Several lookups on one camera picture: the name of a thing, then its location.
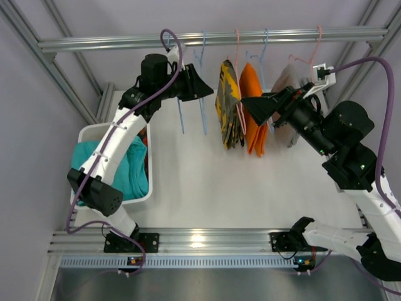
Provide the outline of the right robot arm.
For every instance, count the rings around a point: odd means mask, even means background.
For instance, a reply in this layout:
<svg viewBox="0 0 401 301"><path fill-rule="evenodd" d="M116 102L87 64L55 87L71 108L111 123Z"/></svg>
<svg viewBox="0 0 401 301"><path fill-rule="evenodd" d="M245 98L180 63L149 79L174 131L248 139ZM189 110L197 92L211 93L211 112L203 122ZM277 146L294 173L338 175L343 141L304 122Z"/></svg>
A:
<svg viewBox="0 0 401 301"><path fill-rule="evenodd" d="M371 233L357 233L300 218L277 236L277 249L305 251L325 248L359 262L374 277L400 280L400 207L383 171L376 170L375 153L362 144L373 121L356 102L344 101L323 115L308 86L286 87L277 93L244 97L241 102L258 125L277 115L275 126L290 125L314 150L327 156L323 168L362 211Z"/></svg>

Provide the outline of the teal trousers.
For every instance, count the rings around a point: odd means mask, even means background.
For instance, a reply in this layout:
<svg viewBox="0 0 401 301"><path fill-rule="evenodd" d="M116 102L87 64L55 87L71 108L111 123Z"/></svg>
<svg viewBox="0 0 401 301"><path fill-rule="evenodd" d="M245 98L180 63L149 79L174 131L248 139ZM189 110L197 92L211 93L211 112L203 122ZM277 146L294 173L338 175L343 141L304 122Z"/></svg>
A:
<svg viewBox="0 0 401 301"><path fill-rule="evenodd" d="M71 167L78 170L99 143L99 140L77 143L71 158ZM123 204L144 198L148 194L148 147L138 136L132 141L120 162L112 187L123 193Z"/></svg>

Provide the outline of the orange camouflage trousers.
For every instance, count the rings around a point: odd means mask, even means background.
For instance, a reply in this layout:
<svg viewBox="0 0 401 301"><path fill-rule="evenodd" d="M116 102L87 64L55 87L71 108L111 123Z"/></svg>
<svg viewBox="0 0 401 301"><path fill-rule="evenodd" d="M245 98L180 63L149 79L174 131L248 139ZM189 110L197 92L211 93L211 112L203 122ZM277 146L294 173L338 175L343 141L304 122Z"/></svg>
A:
<svg viewBox="0 0 401 301"><path fill-rule="evenodd" d="M144 127L138 134L137 136L140 138L142 143L148 147L148 135L147 135L147 128Z"/></svg>

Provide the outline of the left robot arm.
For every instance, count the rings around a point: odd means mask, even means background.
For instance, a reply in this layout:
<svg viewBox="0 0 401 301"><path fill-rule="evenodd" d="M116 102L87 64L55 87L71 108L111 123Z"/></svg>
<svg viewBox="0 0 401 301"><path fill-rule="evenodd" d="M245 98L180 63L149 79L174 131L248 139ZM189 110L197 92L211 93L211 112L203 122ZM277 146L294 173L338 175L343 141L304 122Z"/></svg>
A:
<svg viewBox="0 0 401 301"><path fill-rule="evenodd" d="M141 249L140 228L122 205L123 194L112 186L115 173L130 144L145 128L163 100L178 98L186 102L213 94L192 64L183 63L181 52L149 54L141 62L134 86L126 90L115 116L89 158L69 170L67 180L78 201L103 216L110 227L110 243L118 251Z"/></svg>

